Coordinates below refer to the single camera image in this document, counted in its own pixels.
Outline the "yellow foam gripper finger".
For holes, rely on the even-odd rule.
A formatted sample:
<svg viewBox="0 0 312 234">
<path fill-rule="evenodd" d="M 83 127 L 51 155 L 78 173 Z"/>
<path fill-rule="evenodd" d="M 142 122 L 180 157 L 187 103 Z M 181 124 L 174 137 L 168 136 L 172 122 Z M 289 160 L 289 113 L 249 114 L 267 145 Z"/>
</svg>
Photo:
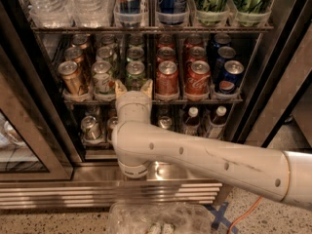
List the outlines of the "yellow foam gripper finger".
<svg viewBox="0 0 312 234">
<path fill-rule="evenodd" d="M 115 81 L 115 95 L 117 98 L 119 98 L 121 95 L 126 93 L 128 90 L 126 86 L 122 83 L 121 80 L 117 79 Z"/>
<path fill-rule="evenodd" d="M 145 95 L 147 95 L 149 98 L 152 98 L 153 94 L 153 80 L 148 79 L 143 86 L 140 89 Z"/>
</svg>

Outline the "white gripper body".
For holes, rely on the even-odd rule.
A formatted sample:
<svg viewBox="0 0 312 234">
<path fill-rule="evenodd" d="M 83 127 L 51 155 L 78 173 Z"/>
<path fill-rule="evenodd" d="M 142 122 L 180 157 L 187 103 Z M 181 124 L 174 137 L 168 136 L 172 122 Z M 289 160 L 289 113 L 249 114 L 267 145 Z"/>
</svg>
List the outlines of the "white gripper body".
<svg viewBox="0 0 312 234">
<path fill-rule="evenodd" d="M 148 95 L 140 91 L 129 91 L 116 99 L 118 120 L 121 123 L 136 121 L 150 123 L 152 101 Z"/>
</svg>

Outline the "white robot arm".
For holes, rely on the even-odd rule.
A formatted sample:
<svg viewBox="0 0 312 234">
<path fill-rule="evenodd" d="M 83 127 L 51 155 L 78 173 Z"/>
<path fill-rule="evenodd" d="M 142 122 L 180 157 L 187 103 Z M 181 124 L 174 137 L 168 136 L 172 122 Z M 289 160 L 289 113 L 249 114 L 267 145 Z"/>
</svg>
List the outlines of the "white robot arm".
<svg viewBox="0 0 312 234">
<path fill-rule="evenodd" d="M 164 130 L 150 123 L 152 85 L 138 91 L 115 82 L 118 124 L 112 145 L 125 176 L 147 174 L 158 161 L 177 164 L 272 201 L 312 210 L 312 155 L 248 146 Z"/>
</svg>

